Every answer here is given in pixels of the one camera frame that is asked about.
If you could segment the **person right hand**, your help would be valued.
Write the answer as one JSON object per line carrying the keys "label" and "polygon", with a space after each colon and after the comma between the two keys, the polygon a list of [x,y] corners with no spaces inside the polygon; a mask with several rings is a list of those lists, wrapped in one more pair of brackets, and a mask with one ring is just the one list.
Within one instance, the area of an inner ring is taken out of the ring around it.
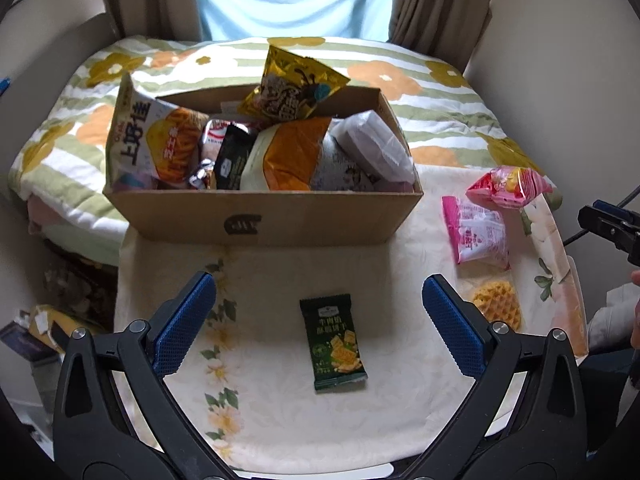
{"label": "person right hand", "polygon": [[[631,283],[640,286],[640,271],[635,270],[631,273]],[[640,349],[640,300],[634,306],[634,324],[632,324],[632,332],[630,336],[630,344],[634,350]]]}

